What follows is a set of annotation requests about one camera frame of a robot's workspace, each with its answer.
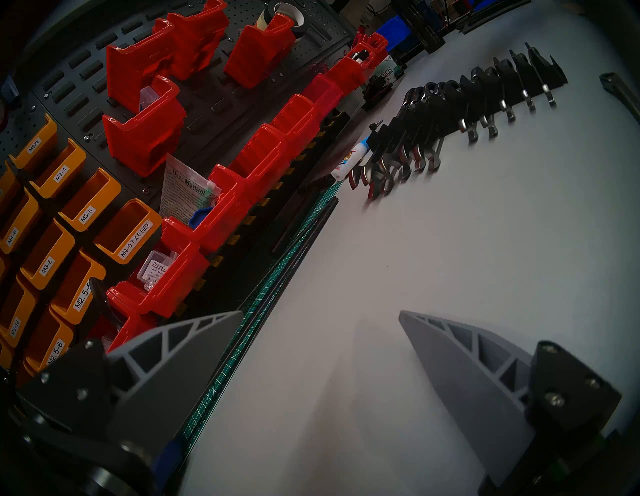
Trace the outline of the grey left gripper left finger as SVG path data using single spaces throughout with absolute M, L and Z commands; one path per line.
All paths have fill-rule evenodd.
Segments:
M 17 390 L 29 419 L 42 417 L 80 445 L 132 442 L 158 457 L 204 393 L 243 320 L 241 311 L 149 329 L 106 353 L 100 339 L 75 345 Z

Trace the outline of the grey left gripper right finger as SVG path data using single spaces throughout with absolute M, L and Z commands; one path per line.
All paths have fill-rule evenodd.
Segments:
M 552 340 L 533 353 L 488 329 L 407 310 L 399 323 L 485 470 L 480 488 L 561 488 L 603 448 L 621 393 Z

